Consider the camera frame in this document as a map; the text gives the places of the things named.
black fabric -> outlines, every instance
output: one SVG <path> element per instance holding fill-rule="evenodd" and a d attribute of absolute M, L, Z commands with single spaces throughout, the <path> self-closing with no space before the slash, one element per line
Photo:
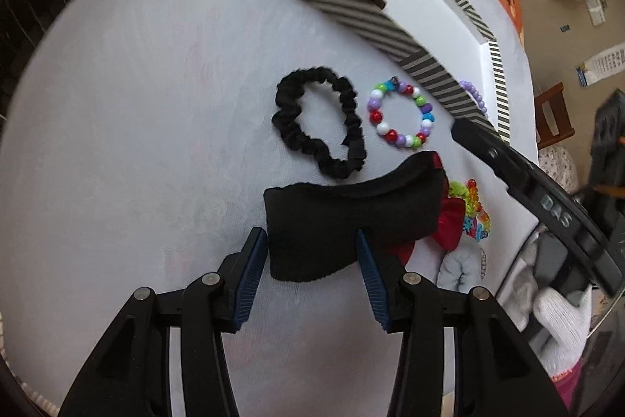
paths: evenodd
<path fill-rule="evenodd" d="M 358 184 L 293 184 L 265 190 L 271 276 L 313 281 L 354 263 L 355 233 L 379 249 L 436 232 L 447 177 L 438 154 L 417 152 Z"/>
<path fill-rule="evenodd" d="M 346 161 L 332 158 L 325 142 L 310 138 L 296 122 L 296 118 L 302 113 L 298 100 L 304 95 L 304 84 L 306 82 L 323 84 L 326 81 L 332 85 L 332 89 L 339 92 L 341 109 L 345 114 L 344 124 L 347 135 L 343 140 L 343 145 L 348 148 Z M 360 171 L 367 158 L 361 120 L 355 113 L 356 96 L 349 79 L 337 77 L 329 68 L 296 70 L 286 75 L 277 84 L 276 105 L 280 110 L 274 114 L 271 122 L 280 131 L 280 138 L 289 149 L 301 150 L 304 154 L 315 158 L 323 175 L 335 179 L 346 179 L 352 172 Z"/>

red bead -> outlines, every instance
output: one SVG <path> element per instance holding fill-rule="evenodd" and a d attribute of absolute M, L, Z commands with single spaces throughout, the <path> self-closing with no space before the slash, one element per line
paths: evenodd
<path fill-rule="evenodd" d="M 397 132 L 394 129 L 389 130 L 389 132 L 384 135 L 384 138 L 389 143 L 395 143 L 395 140 L 397 140 Z"/>
<path fill-rule="evenodd" d="M 373 112 L 371 112 L 371 114 L 369 114 L 369 120 L 373 124 L 380 124 L 382 122 L 382 118 L 382 112 L 380 112 L 379 110 L 374 110 Z"/>

white tablecloth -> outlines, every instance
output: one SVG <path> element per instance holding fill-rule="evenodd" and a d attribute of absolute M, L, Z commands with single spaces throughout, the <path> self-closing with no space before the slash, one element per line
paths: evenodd
<path fill-rule="evenodd" d="M 536 161 L 526 56 L 497 0 L 470 1 L 501 46 L 512 145 Z M 458 79 L 484 85 L 479 44 L 446 1 L 399 2 L 400 24 Z M 318 65 L 361 95 L 368 159 L 348 182 L 395 168 L 409 152 L 376 136 L 366 98 L 399 69 L 300 1 L 71 2 L 24 74 L 0 150 L 0 310 L 15 372 L 60 403 L 135 288 L 183 288 L 217 269 L 265 224 L 265 188 L 333 184 L 270 122 L 282 76 Z M 317 89 L 302 125 L 344 157 L 338 99 Z M 418 127 L 410 101 L 388 98 L 384 112 L 400 131 Z M 433 113 L 426 146 L 450 179 L 477 179 L 492 218 L 494 291 L 535 220 L 452 142 L 451 117 Z M 435 278 L 441 258 L 420 242 L 409 269 Z M 242 415 L 386 412 L 400 338 L 374 320 L 357 266 L 305 284 L 274 281 L 267 267 L 250 321 L 224 342 Z M 173 385 L 179 402 L 176 376 Z"/>

purple beaded bracelet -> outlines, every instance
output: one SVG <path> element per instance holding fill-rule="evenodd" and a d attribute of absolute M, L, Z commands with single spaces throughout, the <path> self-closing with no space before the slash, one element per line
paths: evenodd
<path fill-rule="evenodd" d="M 477 106 L 484 114 L 484 117 L 488 118 L 488 109 L 482 99 L 482 94 L 479 93 L 479 90 L 475 87 L 475 85 L 471 84 L 471 82 L 460 81 L 460 87 L 462 87 L 465 91 L 473 96 L 473 99 L 477 102 Z"/>
<path fill-rule="evenodd" d="M 416 135 L 402 135 L 391 129 L 386 122 L 383 122 L 384 116 L 380 112 L 382 106 L 382 98 L 390 91 L 396 90 L 404 96 L 408 96 L 414 100 L 414 104 L 421 110 L 421 128 Z M 376 126 L 377 134 L 389 143 L 394 143 L 396 147 L 406 147 L 409 149 L 417 149 L 426 143 L 427 137 L 430 135 L 430 128 L 434 122 L 432 115 L 432 105 L 426 102 L 421 95 L 418 87 L 408 85 L 406 82 L 399 82 L 397 77 L 391 80 L 377 84 L 376 88 L 371 91 L 371 96 L 367 103 L 367 108 L 371 112 L 369 119 L 371 124 Z"/>

purple bead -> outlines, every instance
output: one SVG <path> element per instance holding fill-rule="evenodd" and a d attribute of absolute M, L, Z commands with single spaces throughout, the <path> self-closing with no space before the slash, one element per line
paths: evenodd
<path fill-rule="evenodd" d="M 379 110 L 380 106 L 382 106 L 382 101 L 375 99 L 375 98 L 371 98 L 367 102 L 367 108 L 369 109 L 370 112 Z"/>

